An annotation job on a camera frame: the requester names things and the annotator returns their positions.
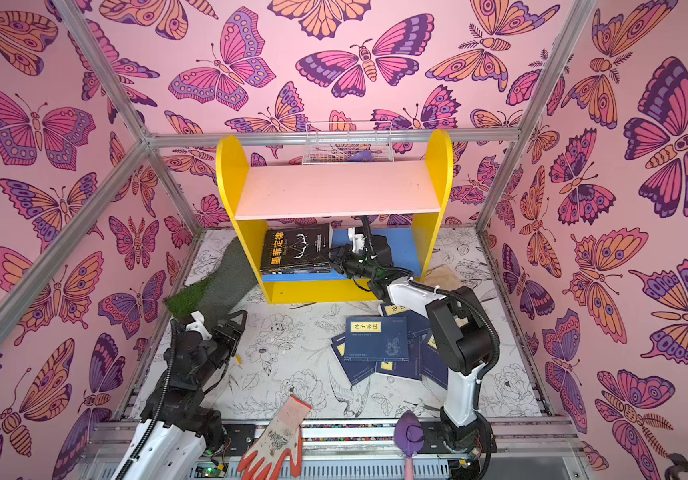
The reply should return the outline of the black antler cover book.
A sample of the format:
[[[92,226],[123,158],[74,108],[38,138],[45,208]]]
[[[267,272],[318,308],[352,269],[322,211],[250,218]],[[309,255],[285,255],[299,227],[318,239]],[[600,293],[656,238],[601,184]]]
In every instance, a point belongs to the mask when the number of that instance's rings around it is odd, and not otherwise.
[[[332,238],[330,224],[270,229],[264,236],[260,270],[271,265],[330,263]]]

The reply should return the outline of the black wolf cover book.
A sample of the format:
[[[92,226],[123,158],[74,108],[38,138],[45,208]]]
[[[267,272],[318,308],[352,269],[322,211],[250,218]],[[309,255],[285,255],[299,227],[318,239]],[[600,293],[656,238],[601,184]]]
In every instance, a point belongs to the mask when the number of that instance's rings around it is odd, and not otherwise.
[[[317,266],[302,266],[296,268],[280,268],[280,269],[263,269],[262,276],[278,276],[278,275],[308,275],[308,274],[328,274],[331,273],[331,267],[325,265]]]

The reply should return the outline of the purple old man cover book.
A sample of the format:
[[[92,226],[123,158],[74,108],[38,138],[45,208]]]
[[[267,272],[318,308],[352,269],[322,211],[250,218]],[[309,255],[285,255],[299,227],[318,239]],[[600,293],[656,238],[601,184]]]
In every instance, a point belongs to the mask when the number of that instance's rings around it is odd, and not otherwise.
[[[331,273],[333,268],[330,263],[307,263],[307,264],[288,264],[288,265],[271,265],[270,267],[262,267],[260,272],[262,275],[297,275],[297,274],[318,274]]]

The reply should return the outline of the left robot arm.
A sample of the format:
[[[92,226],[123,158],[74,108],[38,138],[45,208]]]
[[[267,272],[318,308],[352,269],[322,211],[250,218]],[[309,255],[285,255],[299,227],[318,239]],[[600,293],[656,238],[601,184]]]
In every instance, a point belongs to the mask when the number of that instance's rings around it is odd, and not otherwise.
[[[196,311],[184,322],[170,322],[166,369],[115,479],[188,479],[204,454],[223,448],[222,415],[202,403],[215,388],[208,384],[212,377],[225,374],[236,357],[247,317],[245,310],[212,319]]]

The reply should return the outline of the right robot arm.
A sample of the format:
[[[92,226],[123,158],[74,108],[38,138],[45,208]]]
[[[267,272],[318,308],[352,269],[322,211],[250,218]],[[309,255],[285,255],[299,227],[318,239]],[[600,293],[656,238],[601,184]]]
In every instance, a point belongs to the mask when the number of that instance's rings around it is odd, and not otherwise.
[[[441,408],[444,439],[453,451],[478,448],[495,451],[490,422],[481,412],[484,377],[499,361],[500,338],[475,292],[455,290],[417,281],[413,272],[394,264],[386,237],[375,235],[368,219],[347,232],[348,243],[330,250],[334,270],[367,281],[377,299],[404,307],[426,318],[436,348],[449,371],[447,397]]]

